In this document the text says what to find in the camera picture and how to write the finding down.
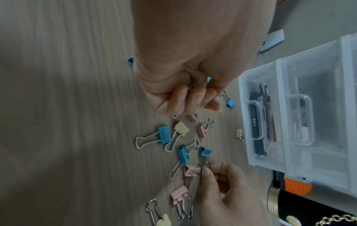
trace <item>drawer handle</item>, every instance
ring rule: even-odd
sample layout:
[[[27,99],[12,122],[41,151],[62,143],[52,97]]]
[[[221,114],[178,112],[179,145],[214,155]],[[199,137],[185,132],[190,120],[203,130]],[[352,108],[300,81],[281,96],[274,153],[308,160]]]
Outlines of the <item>drawer handle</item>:
[[[247,105],[250,105],[250,104],[254,104],[255,106],[257,106],[257,117],[259,117],[259,122],[258,122],[258,128],[259,128],[259,137],[253,137],[252,136],[252,140],[260,140],[264,137],[264,132],[263,132],[263,123],[264,122],[264,118],[263,118],[263,105],[259,102],[259,101],[247,101],[246,102]]]
[[[307,120],[308,131],[309,131],[309,139],[307,141],[299,141],[299,142],[295,141],[294,143],[304,145],[304,146],[309,146],[315,141],[315,124],[313,122],[312,100],[309,96],[302,94],[302,93],[290,94],[290,95],[286,95],[286,97],[289,99],[299,98],[299,99],[303,99],[305,101],[306,120]]]

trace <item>clear plastic storage box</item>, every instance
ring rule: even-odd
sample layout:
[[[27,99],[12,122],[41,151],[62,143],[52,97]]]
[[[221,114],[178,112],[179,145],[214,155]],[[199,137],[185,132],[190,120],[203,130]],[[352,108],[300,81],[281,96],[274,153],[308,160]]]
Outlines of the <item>clear plastic storage box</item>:
[[[249,164],[357,194],[357,34],[238,81]]]

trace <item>gold button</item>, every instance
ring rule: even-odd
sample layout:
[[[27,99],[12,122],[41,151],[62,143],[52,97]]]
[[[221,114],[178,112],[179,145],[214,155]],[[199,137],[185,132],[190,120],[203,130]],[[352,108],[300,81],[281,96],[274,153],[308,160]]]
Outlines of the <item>gold button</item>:
[[[286,220],[293,226],[301,226],[300,221],[294,216],[287,216]]]

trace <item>chain link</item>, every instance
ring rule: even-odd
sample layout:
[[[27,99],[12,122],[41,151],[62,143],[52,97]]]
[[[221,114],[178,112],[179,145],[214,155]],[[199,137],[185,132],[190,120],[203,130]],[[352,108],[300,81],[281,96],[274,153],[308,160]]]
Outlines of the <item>chain link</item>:
[[[357,224],[357,217],[345,214],[342,217],[338,215],[333,215],[332,217],[323,217],[321,221],[315,224],[315,226],[330,225],[332,222],[341,222],[343,220],[348,222],[355,222]]]

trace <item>wooden table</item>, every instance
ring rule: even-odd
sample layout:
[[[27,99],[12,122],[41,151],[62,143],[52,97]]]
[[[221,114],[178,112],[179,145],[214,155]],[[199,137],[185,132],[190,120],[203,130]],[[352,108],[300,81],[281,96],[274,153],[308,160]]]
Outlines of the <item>wooden table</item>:
[[[179,224],[169,195],[183,181],[167,179],[176,151],[134,145],[174,120],[151,109],[127,63],[131,26],[129,0],[0,3],[0,225],[150,225],[152,198]],[[248,165],[237,81],[227,93],[233,111],[199,111],[215,120],[202,145],[264,200],[271,171]],[[178,119],[191,129],[178,144],[191,143],[195,124]]]

